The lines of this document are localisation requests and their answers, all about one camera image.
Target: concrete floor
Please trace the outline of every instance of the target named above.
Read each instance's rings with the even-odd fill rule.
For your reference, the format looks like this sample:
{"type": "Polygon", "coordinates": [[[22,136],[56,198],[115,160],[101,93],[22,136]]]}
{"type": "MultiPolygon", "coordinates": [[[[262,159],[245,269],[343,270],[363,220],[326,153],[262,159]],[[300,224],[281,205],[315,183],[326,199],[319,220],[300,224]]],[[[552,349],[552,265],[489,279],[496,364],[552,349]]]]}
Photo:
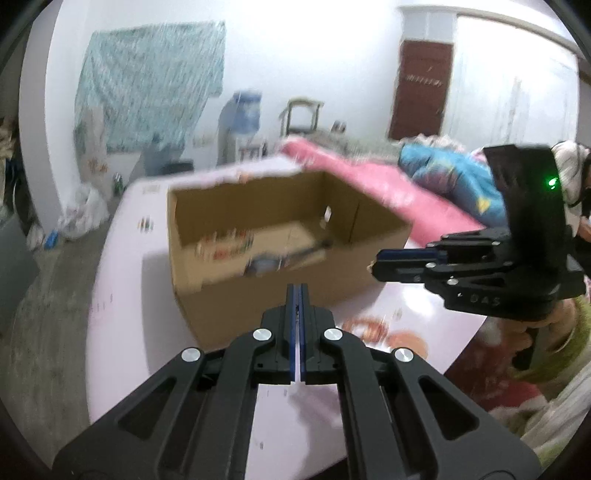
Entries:
{"type": "Polygon", "coordinates": [[[89,425],[86,325],[108,229],[35,253],[41,273],[0,338],[0,397],[47,465],[89,425]]]}

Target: door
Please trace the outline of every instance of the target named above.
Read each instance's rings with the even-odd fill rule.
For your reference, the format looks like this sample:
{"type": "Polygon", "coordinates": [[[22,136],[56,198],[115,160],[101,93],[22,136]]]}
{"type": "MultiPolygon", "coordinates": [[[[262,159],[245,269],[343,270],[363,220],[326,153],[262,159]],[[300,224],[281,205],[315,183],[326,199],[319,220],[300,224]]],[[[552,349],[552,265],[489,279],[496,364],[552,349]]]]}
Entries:
{"type": "Polygon", "coordinates": [[[451,44],[404,41],[390,138],[439,134],[452,58],[451,44]]]}

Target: cardboard box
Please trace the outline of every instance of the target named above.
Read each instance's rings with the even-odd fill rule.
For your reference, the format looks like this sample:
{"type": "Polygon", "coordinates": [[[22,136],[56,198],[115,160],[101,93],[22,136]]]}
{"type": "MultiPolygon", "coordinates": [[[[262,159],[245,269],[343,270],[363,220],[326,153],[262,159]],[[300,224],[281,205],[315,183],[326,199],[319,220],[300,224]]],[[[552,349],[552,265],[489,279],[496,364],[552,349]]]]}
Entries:
{"type": "Polygon", "coordinates": [[[174,292],[205,351],[256,329],[266,309],[285,302],[290,283],[307,283],[312,303],[326,307],[375,284],[367,266],[382,248],[403,248],[409,233],[406,221],[327,172],[168,193],[174,292]],[[203,256],[203,239],[234,229],[251,237],[246,252],[222,260],[203,256]],[[285,255],[326,240],[330,248],[286,268],[244,276],[252,257],[285,255]]]}

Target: trash bag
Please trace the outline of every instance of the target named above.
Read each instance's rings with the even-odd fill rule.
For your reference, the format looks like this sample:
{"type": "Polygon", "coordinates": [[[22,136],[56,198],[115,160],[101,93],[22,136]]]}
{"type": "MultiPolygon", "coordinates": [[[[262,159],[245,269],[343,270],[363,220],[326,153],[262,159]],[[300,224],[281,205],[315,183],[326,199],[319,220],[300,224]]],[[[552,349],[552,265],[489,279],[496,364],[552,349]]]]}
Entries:
{"type": "Polygon", "coordinates": [[[27,235],[27,248],[30,252],[36,250],[40,246],[43,245],[43,239],[45,238],[45,233],[43,232],[43,228],[37,222],[35,222],[31,229],[29,230],[29,234],[27,235]]]}
{"type": "Polygon", "coordinates": [[[107,203],[99,191],[90,183],[83,183],[59,219],[57,229],[65,238],[75,240],[97,229],[108,218],[107,203]]]}

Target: blue blanket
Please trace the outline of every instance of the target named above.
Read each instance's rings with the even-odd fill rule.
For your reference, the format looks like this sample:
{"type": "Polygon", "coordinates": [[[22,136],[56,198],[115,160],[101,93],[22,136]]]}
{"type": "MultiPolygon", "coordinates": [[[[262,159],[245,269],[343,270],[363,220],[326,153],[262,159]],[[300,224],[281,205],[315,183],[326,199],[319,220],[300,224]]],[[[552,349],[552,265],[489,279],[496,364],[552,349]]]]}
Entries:
{"type": "Polygon", "coordinates": [[[505,203],[490,168],[469,155],[408,144],[398,166],[419,186],[447,198],[483,225],[507,225],[505,203]]]}

